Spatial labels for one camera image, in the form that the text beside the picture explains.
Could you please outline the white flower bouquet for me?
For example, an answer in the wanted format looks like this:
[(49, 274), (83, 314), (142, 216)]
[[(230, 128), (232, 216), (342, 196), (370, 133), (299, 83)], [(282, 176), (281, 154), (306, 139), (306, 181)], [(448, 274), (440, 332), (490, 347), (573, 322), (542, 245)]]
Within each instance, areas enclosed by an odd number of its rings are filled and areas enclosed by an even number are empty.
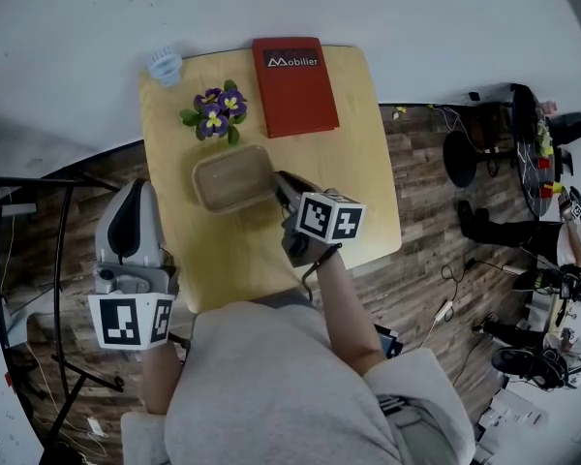
[(552, 140), (549, 132), (549, 128), (544, 119), (539, 119), (536, 125), (536, 136), (535, 136), (539, 153), (542, 158), (548, 158), (544, 156), (544, 149), (548, 146), (552, 146)]

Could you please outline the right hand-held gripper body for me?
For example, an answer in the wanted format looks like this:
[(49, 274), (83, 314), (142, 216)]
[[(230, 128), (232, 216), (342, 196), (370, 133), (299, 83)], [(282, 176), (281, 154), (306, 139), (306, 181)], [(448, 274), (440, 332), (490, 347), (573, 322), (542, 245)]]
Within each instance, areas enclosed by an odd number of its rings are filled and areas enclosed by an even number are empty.
[(335, 192), (304, 192), (283, 222), (282, 246), (293, 267), (309, 263), (314, 242), (342, 245), (360, 234), (366, 206)]

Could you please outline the black chair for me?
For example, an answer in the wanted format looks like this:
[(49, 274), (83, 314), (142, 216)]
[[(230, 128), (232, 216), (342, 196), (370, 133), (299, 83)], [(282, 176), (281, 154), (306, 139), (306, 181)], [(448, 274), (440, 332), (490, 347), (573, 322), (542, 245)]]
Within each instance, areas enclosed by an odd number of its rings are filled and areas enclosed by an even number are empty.
[(581, 112), (572, 112), (547, 119), (554, 146), (570, 144), (581, 139)]

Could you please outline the grey waist pouch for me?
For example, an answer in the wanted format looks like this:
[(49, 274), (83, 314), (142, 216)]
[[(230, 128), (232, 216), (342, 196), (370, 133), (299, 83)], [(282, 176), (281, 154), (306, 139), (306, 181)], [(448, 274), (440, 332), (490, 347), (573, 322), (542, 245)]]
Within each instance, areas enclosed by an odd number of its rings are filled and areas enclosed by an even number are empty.
[(451, 440), (419, 400), (378, 395), (401, 465), (461, 465)]

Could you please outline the red hardcover book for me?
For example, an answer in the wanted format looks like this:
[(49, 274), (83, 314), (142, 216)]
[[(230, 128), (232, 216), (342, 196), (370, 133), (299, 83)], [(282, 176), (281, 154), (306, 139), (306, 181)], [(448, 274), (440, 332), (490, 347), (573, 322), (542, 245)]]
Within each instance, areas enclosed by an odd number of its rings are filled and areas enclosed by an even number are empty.
[(269, 138), (340, 126), (319, 39), (259, 38), (252, 52)]

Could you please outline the person's left forearm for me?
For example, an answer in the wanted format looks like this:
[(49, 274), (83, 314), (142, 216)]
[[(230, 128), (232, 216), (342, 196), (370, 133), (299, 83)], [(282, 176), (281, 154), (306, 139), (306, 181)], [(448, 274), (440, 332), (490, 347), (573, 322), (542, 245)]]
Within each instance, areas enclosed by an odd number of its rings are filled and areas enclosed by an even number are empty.
[(183, 367), (176, 347), (167, 342), (144, 351), (141, 363), (144, 407), (149, 414), (165, 415)]

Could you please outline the person's right forearm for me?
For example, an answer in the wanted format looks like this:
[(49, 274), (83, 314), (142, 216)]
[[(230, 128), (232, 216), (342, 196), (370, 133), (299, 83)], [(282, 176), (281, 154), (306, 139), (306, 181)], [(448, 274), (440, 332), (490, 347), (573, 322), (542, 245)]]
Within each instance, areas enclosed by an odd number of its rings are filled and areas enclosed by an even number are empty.
[(363, 376), (386, 357), (370, 315), (360, 302), (338, 251), (318, 267), (316, 275), (331, 349)]

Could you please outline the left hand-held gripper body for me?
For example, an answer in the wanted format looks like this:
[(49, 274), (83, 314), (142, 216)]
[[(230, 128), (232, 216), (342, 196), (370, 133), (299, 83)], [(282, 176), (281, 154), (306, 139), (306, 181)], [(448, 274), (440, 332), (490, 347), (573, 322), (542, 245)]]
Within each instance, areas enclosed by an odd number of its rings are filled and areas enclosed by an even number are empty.
[(178, 270), (99, 263), (88, 304), (103, 349), (149, 350), (168, 341)]

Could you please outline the black round stool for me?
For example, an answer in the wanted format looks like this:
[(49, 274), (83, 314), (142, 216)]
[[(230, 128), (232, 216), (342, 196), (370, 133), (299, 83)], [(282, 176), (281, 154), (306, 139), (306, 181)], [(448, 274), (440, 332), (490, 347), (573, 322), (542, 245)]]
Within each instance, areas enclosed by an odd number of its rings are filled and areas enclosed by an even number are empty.
[(451, 131), (443, 143), (443, 162), (449, 179), (458, 188), (469, 187), (475, 178), (475, 149), (461, 131)]

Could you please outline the person's grey shirt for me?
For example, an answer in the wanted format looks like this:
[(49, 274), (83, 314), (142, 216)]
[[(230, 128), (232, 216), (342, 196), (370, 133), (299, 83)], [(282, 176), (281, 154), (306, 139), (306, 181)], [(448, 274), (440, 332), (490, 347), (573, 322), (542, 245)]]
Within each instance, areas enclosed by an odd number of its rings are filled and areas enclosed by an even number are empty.
[(419, 400), (471, 465), (467, 412), (433, 353), (359, 376), (321, 314), (236, 302), (197, 317), (168, 412), (121, 419), (124, 465), (401, 465), (378, 395)]

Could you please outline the potted purple flower plant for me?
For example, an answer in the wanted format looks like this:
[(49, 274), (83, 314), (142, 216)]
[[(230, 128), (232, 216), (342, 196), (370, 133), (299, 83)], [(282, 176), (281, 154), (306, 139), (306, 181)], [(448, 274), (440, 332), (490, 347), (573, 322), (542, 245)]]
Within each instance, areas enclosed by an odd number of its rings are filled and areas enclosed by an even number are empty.
[(238, 126), (248, 114), (248, 101), (232, 79), (222, 88), (214, 87), (198, 94), (193, 107), (179, 111), (181, 123), (191, 128), (197, 140), (225, 139), (229, 145), (240, 141)]

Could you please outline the person's leg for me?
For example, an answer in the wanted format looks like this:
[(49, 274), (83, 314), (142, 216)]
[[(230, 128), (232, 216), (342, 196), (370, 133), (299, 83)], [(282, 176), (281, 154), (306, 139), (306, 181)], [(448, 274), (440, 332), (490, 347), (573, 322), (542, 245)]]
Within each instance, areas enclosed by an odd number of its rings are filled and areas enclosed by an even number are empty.
[(257, 299), (252, 303), (264, 305), (273, 309), (281, 309), (287, 306), (304, 306), (314, 308), (313, 302), (307, 298), (299, 289), (289, 289), (276, 294), (268, 294)]

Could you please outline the black marbled round table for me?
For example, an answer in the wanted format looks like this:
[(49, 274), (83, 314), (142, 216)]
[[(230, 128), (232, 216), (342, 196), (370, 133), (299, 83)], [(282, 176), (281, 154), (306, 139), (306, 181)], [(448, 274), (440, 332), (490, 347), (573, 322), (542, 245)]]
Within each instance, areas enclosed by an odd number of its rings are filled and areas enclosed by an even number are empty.
[(547, 118), (540, 102), (528, 86), (512, 83), (510, 91), (512, 93), (510, 126), (514, 141), (514, 160), (527, 206), (534, 218), (539, 220), (546, 214), (553, 200), (553, 198), (542, 199), (540, 188), (552, 187), (554, 182), (559, 182), (559, 172), (555, 162), (556, 149), (553, 146), (554, 155), (548, 157), (551, 167), (541, 170), (537, 166), (537, 160), (542, 157), (535, 139), (536, 125), (539, 119), (544, 119), (547, 123)]

